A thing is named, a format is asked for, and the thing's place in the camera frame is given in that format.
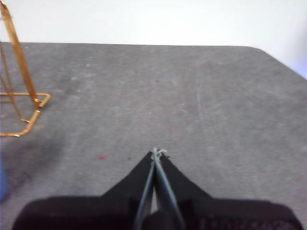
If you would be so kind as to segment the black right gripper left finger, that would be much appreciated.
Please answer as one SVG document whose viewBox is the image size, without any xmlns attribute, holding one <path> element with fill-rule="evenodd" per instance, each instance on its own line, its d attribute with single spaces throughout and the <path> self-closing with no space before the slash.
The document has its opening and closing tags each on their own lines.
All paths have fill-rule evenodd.
<svg viewBox="0 0 307 230">
<path fill-rule="evenodd" d="M 130 230 L 151 171 L 148 152 L 120 182 L 99 196 L 54 196 L 27 203 L 14 230 Z"/>
</svg>

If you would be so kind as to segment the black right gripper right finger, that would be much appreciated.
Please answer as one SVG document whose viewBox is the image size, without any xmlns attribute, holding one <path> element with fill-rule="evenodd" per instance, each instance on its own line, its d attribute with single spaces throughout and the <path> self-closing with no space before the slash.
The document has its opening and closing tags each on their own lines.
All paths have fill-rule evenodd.
<svg viewBox="0 0 307 230">
<path fill-rule="evenodd" d="M 156 189 L 161 207 L 183 230 L 301 230 L 287 206 L 266 200 L 216 198 L 187 178 L 155 149 Z"/>
</svg>

